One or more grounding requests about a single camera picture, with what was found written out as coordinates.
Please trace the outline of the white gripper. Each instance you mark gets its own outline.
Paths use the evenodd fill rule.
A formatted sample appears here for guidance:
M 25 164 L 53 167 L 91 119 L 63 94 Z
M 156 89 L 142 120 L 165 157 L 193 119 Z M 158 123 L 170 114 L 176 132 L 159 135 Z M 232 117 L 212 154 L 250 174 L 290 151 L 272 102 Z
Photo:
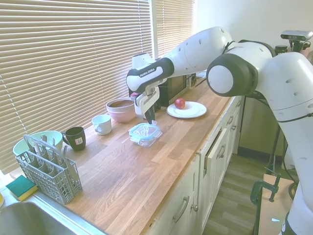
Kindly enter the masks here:
M 154 87 L 145 90 L 140 94 L 134 102 L 135 113 L 144 115 L 149 124 L 155 120 L 155 102 L 159 99 L 159 87 Z

